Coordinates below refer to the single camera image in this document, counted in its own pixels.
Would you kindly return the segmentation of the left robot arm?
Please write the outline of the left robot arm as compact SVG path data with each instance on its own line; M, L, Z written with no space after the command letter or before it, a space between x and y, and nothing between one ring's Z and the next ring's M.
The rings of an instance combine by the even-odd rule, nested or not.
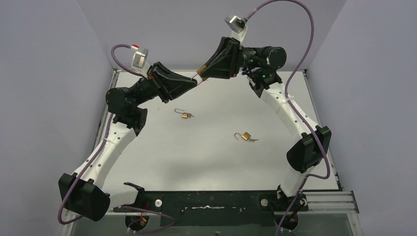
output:
M69 210L92 221L100 220L114 207L124 205L139 210L145 205L145 195L137 191L108 193L103 185L129 144L143 130L148 110L139 106L156 97L168 103L198 86L197 80L169 70L160 62L144 67L138 73L138 81L130 87L114 87L106 92L105 100L109 118L101 141L86 161L71 174L59 179L61 205L58 222L65 221L63 212Z

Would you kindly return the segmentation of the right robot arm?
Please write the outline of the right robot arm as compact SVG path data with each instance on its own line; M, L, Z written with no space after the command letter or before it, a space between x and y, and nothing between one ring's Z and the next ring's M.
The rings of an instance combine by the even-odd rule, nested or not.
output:
M240 72L247 76L251 89L278 115L295 140L287 152L290 165L277 188L277 205L288 210L296 204L296 196L309 177L327 179L331 165L327 158L331 131L315 123L288 93L277 70L286 62L281 47L243 47L233 37L222 37L214 54L197 71L208 78L230 79Z

